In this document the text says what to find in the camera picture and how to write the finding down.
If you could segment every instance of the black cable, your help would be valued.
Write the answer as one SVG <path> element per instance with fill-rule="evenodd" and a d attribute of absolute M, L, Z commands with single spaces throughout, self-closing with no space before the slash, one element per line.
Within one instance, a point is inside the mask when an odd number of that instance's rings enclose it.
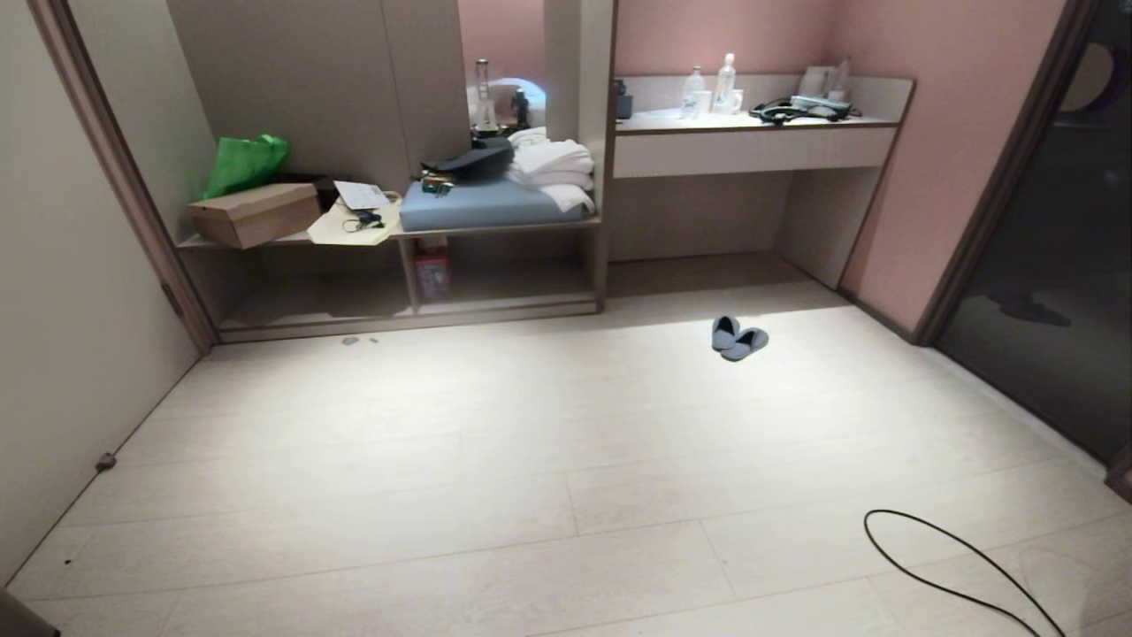
<path fill-rule="evenodd" d="M 1035 605 L 1035 608 L 1038 609 L 1039 612 L 1041 612 L 1041 616 L 1046 618 L 1046 621 L 1049 622 L 1049 626 L 1053 626 L 1054 629 L 1057 630 L 1057 635 L 1060 637 L 1065 637 L 1065 632 L 1061 629 L 1060 626 L 1057 626 L 1057 622 L 1054 621 L 1054 619 L 1052 617 L 1049 617 L 1049 613 L 1047 613 L 1046 610 L 1044 608 L 1041 608 L 1041 604 L 1039 604 L 1038 601 L 1035 600 L 1034 596 L 1030 595 L 1026 591 L 1026 588 L 1022 588 L 1021 584 L 1019 584 L 1013 577 L 1011 577 L 1010 574 L 1006 573 L 1002 567 L 1000 567 L 994 560 L 992 560 L 990 558 L 988 558 L 983 551 L 979 551 L 975 546 L 971 546 L 971 544 L 968 543 L 962 537 L 959 537 L 958 535 L 955 535 L 953 533 L 944 531 L 944 530 L 935 526 L 934 524 L 932 524 L 932 523 L 929 523 L 929 522 L 927 522 L 925 519 L 920 519 L 920 518 L 917 518 L 916 516 L 911 516 L 911 515 L 903 514 L 903 513 L 900 513 L 900 511 L 892 511 L 890 509 L 874 509 L 874 510 L 865 514 L 865 535 L 867 535 L 868 536 L 868 541 L 873 543 L 873 548 L 876 549 L 877 552 L 881 553 L 881 556 L 883 556 L 885 560 L 889 560 L 890 565 L 892 565 L 892 566 L 897 567 L 898 569 L 900 569 L 900 573 L 907 575 L 908 577 L 915 579 L 916 582 L 919 582 L 920 584 L 927 584 L 932 588 L 935 588 L 937 591 L 943 591 L 944 593 L 946 593 L 949 595 L 954 595 L 955 597 L 959 597 L 959 599 L 962 599 L 962 600 L 967 600 L 968 602 L 975 602 L 976 604 L 978 604 L 980 606 L 985 606 L 985 608 L 990 609 L 993 611 L 998 611 L 1000 613 L 1002 613 L 1002 614 L 1009 617 L 1010 619 L 1017 621 L 1019 625 L 1022 626 L 1022 628 L 1024 628 L 1026 630 L 1028 630 L 1030 632 L 1030 635 L 1032 635 L 1034 637 L 1041 637 L 1041 635 L 1039 635 L 1038 631 L 1034 629 L 1034 627 L 1031 627 L 1029 623 L 1026 623 L 1024 621 L 1022 621 L 1021 618 L 1019 618 L 1014 613 L 1007 611 L 1006 609 L 996 606 L 996 605 L 994 605 L 994 604 L 992 604 L 989 602 L 984 602 L 983 600 L 978 600 L 976 597 L 971 597 L 970 595 L 964 595 L 964 594 L 962 594 L 962 593 L 960 593 L 958 591 L 952 591 L 951 588 L 947 588 L 945 586 L 941 586 L 941 585 L 938 585 L 938 584 L 936 584 L 934 582 L 928 582 L 927 579 L 924 579 L 923 577 L 920 577 L 920 576 L 918 576 L 918 575 L 909 571 L 904 567 L 900 566 L 899 562 L 897 562 L 895 560 L 893 560 L 891 556 L 889 556 L 887 553 L 884 552 L 884 549 L 881 549 L 881 545 L 877 544 L 876 539 L 873 537 L 872 530 L 868 528 L 868 518 L 871 518 L 872 516 L 874 516 L 876 514 L 885 514 L 885 515 L 890 515 L 890 516 L 898 516 L 898 517 L 901 517 L 901 518 L 910 519 L 912 522 L 917 522 L 917 523 L 919 523 L 919 524 L 921 524 L 924 526 L 931 527 L 931 528 L 933 528 L 933 530 L 935 530 L 935 531 L 937 531 L 937 532 L 946 535 L 947 537 L 954 540 L 955 542 L 959 542 L 963 546 L 967 546 L 972 552 L 975 552 L 976 556 L 983 558 L 983 561 L 985 561 L 988 565 L 993 566 L 998 573 L 1002 574 L 1003 577 L 1005 577 L 1006 579 L 1009 579 L 1010 583 L 1013 584 L 1015 588 L 1018 588 L 1019 591 L 1021 591 L 1022 595 L 1026 595 L 1026 599 L 1029 600 Z"/>

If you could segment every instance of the green bag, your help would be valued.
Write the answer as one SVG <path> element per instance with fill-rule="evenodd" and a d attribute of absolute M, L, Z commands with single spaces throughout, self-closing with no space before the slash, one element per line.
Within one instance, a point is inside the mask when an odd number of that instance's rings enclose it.
<path fill-rule="evenodd" d="M 260 135 L 255 139 L 221 137 L 216 164 L 201 198 L 211 199 L 263 186 L 283 163 L 290 145 L 286 139 Z"/>

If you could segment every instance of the water bottle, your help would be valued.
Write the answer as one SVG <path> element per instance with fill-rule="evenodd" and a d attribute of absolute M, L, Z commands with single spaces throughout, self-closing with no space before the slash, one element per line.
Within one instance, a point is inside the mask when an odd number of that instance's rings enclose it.
<path fill-rule="evenodd" d="M 696 115 L 696 91 L 704 91 L 704 76 L 700 75 L 700 67 L 692 67 L 692 75 L 684 80 L 684 92 L 680 94 L 680 117 L 691 118 Z"/>
<path fill-rule="evenodd" d="M 723 68 L 719 69 L 719 79 L 715 80 L 715 94 L 712 97 L 711 112 L 731 112 L 731 89 L 735 88 L 735 53 L 728 53 L 723 58 Z"/>

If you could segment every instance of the cardboard box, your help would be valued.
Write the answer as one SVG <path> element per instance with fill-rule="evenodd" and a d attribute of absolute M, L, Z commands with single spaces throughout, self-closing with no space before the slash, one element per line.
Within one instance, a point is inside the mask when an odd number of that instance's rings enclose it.
<path fill-rule="evenodd" d="M 233 248 L 250 248 L 301 232 L 318 219 L 310 183 L 269 183 L 189 204 L 201 236 Z"/>

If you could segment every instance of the slipper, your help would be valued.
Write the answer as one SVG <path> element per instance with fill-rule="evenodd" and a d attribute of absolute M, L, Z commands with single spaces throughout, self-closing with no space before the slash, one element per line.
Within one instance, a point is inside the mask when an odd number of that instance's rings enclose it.
<path fill-rule="evenodd" d="M 766 347 L 769 343 L 771 343 L 771 337 L 766 333 L 752 328 L 739 333 L 739 336 L 735 338 L 735 346 L 720 354 L 723 359 L 735 363 Z"/>
<path fill-rule="evenodd" d="M 739 322 L 730 316 L 720 316 L 711 326 L 711 348 L 723 352 L 735 347 L 735 337 L 739 334 Z"/>

